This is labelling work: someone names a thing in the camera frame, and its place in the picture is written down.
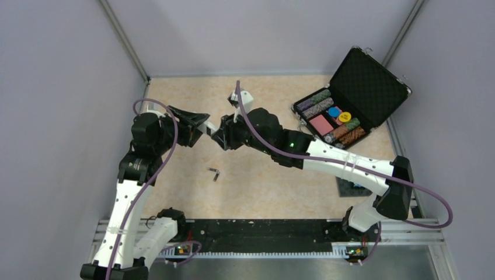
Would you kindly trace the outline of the white remote control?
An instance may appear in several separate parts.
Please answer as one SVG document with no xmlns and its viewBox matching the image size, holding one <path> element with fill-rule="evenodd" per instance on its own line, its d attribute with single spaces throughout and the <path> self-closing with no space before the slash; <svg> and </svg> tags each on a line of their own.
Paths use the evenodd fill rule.
<svg viewBox="0 0 495 280">
<path fill-rule="evenodd" d="M 202 125 L 204 126 L 204 133 L 208 136 L 212 136 L 218 131 L 218 127 L 211 121 L 205 121 Z"/>
</svg>

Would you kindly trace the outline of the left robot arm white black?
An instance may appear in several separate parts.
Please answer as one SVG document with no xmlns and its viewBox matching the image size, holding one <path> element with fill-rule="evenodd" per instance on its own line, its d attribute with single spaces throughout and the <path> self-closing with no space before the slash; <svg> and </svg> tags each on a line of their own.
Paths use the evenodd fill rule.
<svg viewBox="0 0 495 280">
<path fill-rule="evenodd" d="M 182 211 L 164 209 L 137 238 L 145 202 L 178 145 L 192 147 L 208 128 L 209 114 L 168 107 L 163 114 L 137 114 L 131 126 L 130 148 L 118 166 L 116 198 L 101 246 L 84 264 L 82 279 L 147 279 L 155 259 L 166 250 L 184 248 L 195 257 L 202 245 L 192 240 Z"/>
</svg>

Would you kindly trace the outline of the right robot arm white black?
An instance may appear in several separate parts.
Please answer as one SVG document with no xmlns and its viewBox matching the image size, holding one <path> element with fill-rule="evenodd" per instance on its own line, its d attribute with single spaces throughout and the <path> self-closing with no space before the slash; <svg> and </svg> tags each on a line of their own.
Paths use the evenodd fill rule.
<svg viewBox="0 0 495 280">
<path fill-rule="evenodd" d="M 219 128 L 207 128 L 206 132 L 226 151 L 248 146 L 268 154 L 281 166 L 329 173 L 370 190 L 372 194 L 348 209 L 343 218 L 342 232 L 349 240 L 358 240 L 384 219 L 408 219 L 412 188 L 410 161 L 405 157 L 378 160 L 330 146 L 283 128 L 277 116 L 264 108 L 246 116 L 225 115 Z"/>
</svg>

